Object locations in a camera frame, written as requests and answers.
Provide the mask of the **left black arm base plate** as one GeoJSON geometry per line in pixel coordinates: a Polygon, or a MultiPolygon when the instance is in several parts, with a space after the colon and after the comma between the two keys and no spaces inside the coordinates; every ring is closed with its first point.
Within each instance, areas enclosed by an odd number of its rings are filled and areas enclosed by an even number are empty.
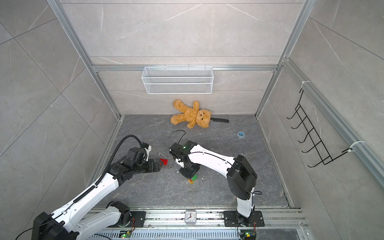
{"type": "Polygon", "coordinates": [[[145,220],[146,220],[146,213],[147,213],[146,211],[130,212],[131,219],[130,219],[128,227],[130,228],[133,224],[135,224],[136,228],[143,228],[145,220]]]}

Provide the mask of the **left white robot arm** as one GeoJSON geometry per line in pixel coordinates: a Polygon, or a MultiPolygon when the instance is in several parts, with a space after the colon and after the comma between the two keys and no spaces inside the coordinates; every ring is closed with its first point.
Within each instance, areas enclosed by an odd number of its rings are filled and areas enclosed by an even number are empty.
{"type": "Polygon", "coordinates": [[[34,220],[33,240],[85,240],[106,227],[134,225],[130,208],[113,201],[100,213],[85,218],[104,197],[116,190],[135,174],[155,173],[161,170],[160,159],[149,159],[136,165],[113,163],[107,173],[73,200],[56,209],[51,214],[45,212],[34,220]]]}

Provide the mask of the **brown teddy bear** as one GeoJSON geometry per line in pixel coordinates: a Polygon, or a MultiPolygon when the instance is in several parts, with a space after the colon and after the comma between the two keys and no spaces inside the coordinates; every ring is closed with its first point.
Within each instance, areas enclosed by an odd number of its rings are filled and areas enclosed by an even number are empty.
{"type": "Polygon", "coordinates": [[[206,109],[200,109],[200,102],[194,101],[193,106],[190,108],[183,103],[182,100],[176,99],[173,102],[173,106],[181,113],[171,117],[171,123],[173,125],[180,124],[182,122],[188,122],[187,127],[192,129],[195,125],[201,128],[208,128],[212,112],[206,109]]]}

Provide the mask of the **black comb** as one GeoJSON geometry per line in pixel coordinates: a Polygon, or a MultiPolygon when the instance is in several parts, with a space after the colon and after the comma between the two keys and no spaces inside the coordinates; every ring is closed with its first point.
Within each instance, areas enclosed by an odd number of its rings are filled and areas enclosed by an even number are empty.
{"type": "Polygon", "coordinates": [[[222,118],[211,118],[211,121],[218,122],[218,123],[229,123],[230,122],[228,119],[222,119],[222,118]]]}

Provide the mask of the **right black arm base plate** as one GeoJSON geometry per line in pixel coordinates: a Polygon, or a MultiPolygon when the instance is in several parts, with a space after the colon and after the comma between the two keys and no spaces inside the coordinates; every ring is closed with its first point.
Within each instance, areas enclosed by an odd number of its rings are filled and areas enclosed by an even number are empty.
{"type": "Polygon", "coordinates": [[[264,227],[264,217],[260,211],[252,211],[251,215],[246,218],[237,211],[224,211],[223,219],[226,227],[237,227],[243,225],[245,227],[264,227]]]}

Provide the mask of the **small white clock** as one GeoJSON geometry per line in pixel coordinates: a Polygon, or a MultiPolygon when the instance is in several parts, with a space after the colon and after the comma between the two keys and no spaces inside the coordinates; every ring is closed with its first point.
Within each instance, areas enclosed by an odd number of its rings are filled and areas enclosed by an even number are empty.
{"type": "Polygon", "coordinates": [[[185,211],[185,224],[186,225],[195,225],[197,223],[197,211],[196,210],[186,210],[185,211]]]}

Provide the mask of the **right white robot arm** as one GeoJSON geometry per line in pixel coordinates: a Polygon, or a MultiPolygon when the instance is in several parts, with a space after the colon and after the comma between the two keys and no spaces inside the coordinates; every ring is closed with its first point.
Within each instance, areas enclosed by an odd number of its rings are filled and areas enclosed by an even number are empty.
{"type": "Polygon", "coordinates": [[[184,145],[172,144],[170,154],[181,166],[179,172],[187,179],[191,180],[200,166],[223,175],[228,181],[232,194],[237,198],[237,213],[246,219],[251,216],[254,210],[253,194],[258,176],[244,156],[224,156],[192,141],[187,141],[184,145]]]}

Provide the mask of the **blue tape roll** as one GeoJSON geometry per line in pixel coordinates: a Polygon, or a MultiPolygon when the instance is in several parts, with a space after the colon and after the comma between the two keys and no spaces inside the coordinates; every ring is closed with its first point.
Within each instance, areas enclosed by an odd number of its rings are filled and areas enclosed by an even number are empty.
{"type": "Polygon", "coordinates": [[[243,139],[245,137],[245,133],[243,132],[238,132],[238,137],[243,139]]]}

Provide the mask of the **red long lego brick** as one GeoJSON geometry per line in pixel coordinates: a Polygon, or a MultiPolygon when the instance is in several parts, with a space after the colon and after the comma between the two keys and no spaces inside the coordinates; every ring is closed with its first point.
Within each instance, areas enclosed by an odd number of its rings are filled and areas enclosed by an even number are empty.
{"type": "Polygon", "coordinates": [[[160,159],[161,162],[163,163],[164,166],[168,165],[168,160],[167,159],[160,159]]]}

